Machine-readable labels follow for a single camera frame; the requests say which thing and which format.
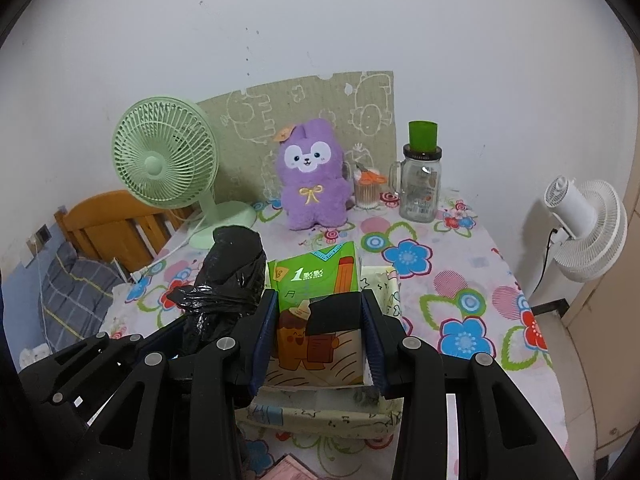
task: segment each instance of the screw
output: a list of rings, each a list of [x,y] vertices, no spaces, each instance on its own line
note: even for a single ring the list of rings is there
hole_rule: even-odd
[[[158,352],[151,352],[151,354],[147,354],[145,357],[145,365],[148,366],[156,366],[162,362],[162,354]]]
[[[236,340],[232,337],[221,337],[216,342],[216,346],[221,350],[231,350],[234,346],[236,346]]]
[[[482,366],[489,366],[494,362],[494,358],[489,354],[485,354],[484,352],[480,352],[476,354],[476,362]]]
[[[402,339],[402,346],[409,350],[417,350],[421,345],[422,343],[417,337],[409,336]]]

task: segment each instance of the black plastic bag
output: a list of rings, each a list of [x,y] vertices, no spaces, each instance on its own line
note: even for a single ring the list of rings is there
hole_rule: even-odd
[[[260,235],[241,226],[213,231],[214,245],[193,285],[174,288],[167,298],[188,316],[182,334],[184,355],[196,353],[231,333],[236,322],[258,307],[264,290]]]

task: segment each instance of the white wall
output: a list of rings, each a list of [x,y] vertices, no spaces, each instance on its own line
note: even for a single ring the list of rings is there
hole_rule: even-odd
[[[407,121],[440,123],[445,184],[521,280],[550,179],[625,190],[636,72],[603,0],[34,0],[0,50],[0,263],[57,206],[119,187],[111,133],[137,99],[348,70],[394,71],[399,147]],[[576,293],[549,278],[543,296]]]

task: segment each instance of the green tissue package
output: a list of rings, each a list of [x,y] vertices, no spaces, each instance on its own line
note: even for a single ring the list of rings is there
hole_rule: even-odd
[[[274,260],[268,268],[271,287],[278,291],[280,315],[276,330],[278,357],[270,363],[266,383],[280,387],[362,384],[362,338],[360,329],[353,325],[357,312],[344,313],[344,330],[305,333],[312,316],[316,326],[318,320],[322,322],[322,317],[328,316],[316,302],[331,294],[360,290],[353,242]],[[332,313],[332,326],[335,321]]]

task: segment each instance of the orange scissors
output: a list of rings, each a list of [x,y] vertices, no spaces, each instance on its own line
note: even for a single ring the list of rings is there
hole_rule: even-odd
[[[358,180],[358,184],[362,184],[363,186],[371,186],[371,184],[386,184],[386,177],[376,173],[375,171],[368,170],[358,162],[356,162],[356,167],[362,174]]]

